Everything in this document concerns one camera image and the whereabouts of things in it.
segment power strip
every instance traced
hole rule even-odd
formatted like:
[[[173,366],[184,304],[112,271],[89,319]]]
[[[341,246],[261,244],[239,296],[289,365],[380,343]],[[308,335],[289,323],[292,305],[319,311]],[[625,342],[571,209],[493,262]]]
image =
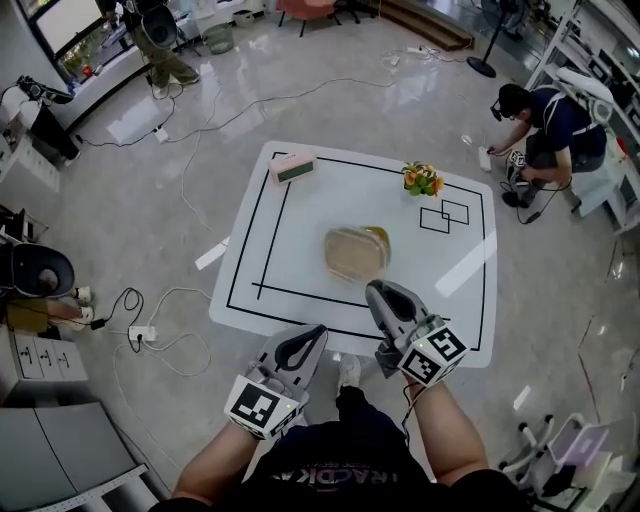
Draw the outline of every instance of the power strip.
[[[156,341],[158,332],[153,325],[132,325],[129,327],[129,339],[131,341]]]
[[[478,160],[480,160],[480,168],[484,172],[491,172],[491,158],[487,153],[487,148],[484,146],[478,148]]]

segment food container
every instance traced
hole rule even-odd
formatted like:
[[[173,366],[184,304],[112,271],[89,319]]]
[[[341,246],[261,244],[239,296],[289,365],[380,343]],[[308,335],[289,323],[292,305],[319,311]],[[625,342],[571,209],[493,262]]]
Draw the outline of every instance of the food container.
[[[324,251],[327,270],[352,282],[379,277],[391,259],[389,235],[376,226],[330,229]]]

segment window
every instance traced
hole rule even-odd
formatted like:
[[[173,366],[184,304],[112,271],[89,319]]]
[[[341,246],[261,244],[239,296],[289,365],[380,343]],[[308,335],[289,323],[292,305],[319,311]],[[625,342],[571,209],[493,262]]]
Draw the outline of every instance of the window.
[[[102,13],[93,0],[58,0],[36,23],[51,49],[58,52],[100,18]]]
[[[111,33],[96,0],[19,0],[31,31],[68,84],[82,83],[85,66],[96,69],[131,46],[126,37],[102,48]]]
[[[122,53],[123,48],[117,43],[108,48],[102,48],[102,43],[110,33],[108,23],[100,25],[60,56],[58,63],[73,80],[83,82],[86,76],[82,69],[86,65],[96,69],[100,64],[104,65]]]
[[[44,7],[50,0],[20,0],[27,17],[33,16],[41,7]]]

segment black t-shirt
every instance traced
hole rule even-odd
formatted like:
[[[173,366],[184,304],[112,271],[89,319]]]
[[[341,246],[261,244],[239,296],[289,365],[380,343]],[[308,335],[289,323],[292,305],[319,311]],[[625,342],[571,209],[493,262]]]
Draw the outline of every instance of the black t-shirt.
[[[554,88],[543,88],[532,92],[531,120],[535,128],[544,129],[545,123],[551,117],[545,132],[546,138],[553,151],[561,151],[566,147],[574,155],[602,156],[606,151],[607,136],[602,126],[597,126],[580,135],[574,132],[586,128],[592,123],[589,113],[569,97],[558,101],[555,112],[551,116],[553,106],[545,109],[551,99],[560,91]]]
[[[502,473],[471,473],[451,487],[432,484],[403,442],[339,422],[294,427],[264,455],[251,477],[218,506],[226,510],[529,510]],[[210,512],[178,498],[151,512]]]

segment stand fan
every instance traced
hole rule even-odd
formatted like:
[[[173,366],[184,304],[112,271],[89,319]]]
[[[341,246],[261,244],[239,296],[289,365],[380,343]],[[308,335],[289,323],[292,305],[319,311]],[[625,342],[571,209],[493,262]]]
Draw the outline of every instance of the stand fan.
[[[489,54],[493,49],[500,30],[513,30],[517,27],[524,18],[525,9],[525,0],[482,0],[482,13],[487,22],[491,26],[496,27],[496,30],[489,43],[489,48],[487,48],[487,53],[484,54],[484,59],[480,60],[477,57],[469,57],[467,59],[469,66],[481,75],[489,78],[496,77],[496,70],[493,69],[490,64],[487,64]]]

